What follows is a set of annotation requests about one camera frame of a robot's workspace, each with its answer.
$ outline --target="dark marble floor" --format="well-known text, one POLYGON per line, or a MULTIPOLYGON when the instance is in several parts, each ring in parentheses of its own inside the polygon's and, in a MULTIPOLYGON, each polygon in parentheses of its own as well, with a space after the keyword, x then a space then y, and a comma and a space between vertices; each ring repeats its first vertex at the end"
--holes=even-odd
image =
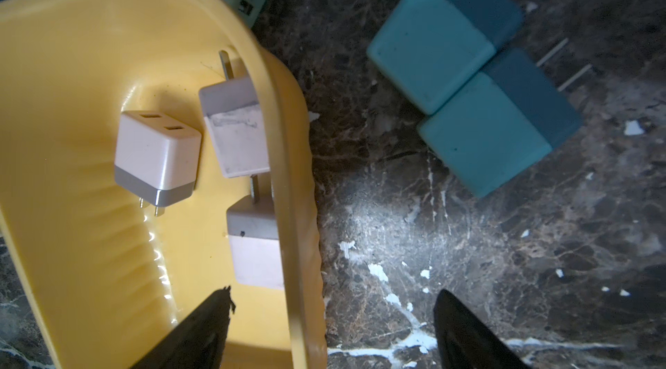
MULTIPOLYGON (((500 190, 471 197, 415 132, 421 115, 364 50, 398 0, 269 0, 254 27, 312 123, 332 368, 438 363, 447 288, 536 368, 666 366, 666 0, 515 0, 513 41, 585 126, 500 190), (637 121, 640 135, 628 135, 637 121)), ((0 246, 0 366, 49 364, 0 246)))

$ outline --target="blue charger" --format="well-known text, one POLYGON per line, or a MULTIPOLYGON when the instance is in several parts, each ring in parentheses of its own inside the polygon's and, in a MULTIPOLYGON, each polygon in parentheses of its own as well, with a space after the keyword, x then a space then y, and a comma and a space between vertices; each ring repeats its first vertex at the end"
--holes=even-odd
POLYGON ((522 22, 512 0, 400 0, 367 53, 414 105, 431 115, 522 22))
POLYGON ((475 74, 418 131, 465 187, 483 197, 560 146, 582 124, 525 52, 509 49, 475 74))

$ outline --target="yellow plastic tray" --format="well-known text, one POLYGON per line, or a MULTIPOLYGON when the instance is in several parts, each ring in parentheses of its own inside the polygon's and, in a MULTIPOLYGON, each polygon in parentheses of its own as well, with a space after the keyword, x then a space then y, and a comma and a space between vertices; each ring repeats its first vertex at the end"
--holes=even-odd
POLYGON ((0 3, 0 226, 59 368, 127 368, 213 290, 238 305, 223 367, 326 365, 308 114, 294 77, 221 0, 0 3), (220 50, 261 104, 285 291, 234 280, 225 179, 198 90, 220 50), (153 218, 114 184, 124 109, 204 133, 192 197, 153 218))

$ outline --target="white power adapter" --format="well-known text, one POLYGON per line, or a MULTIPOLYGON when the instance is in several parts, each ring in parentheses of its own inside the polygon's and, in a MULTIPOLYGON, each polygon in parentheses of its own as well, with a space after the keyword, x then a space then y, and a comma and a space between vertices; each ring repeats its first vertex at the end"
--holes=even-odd
POLYGON ((220 52, 227 81, 199 90, 206 129, 226 178, 268 173, 264 117, 249 76, 233 78, 229 54, 220 52))
POLYGON ((116 183, 160 208, 192 195, 201 133, 155 111, 121 113, 116 144, 116 183))
POLYGON ((252 176, 252 194, 227 210, 227 232, 234 275, 239 284, 284 290, 278 223, 271 197, 259 197, 252 176))

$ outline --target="usb port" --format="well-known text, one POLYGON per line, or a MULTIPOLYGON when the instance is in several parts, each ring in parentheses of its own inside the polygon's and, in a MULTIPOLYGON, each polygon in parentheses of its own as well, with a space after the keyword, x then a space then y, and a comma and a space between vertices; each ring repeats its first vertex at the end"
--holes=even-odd
POLYGON ((241 11, 245 15, 250 15, 253 9, 254 6, 250 5, 250 2, 246 0, 240 0, 240 6, 238 7, 239 11, 241 11))

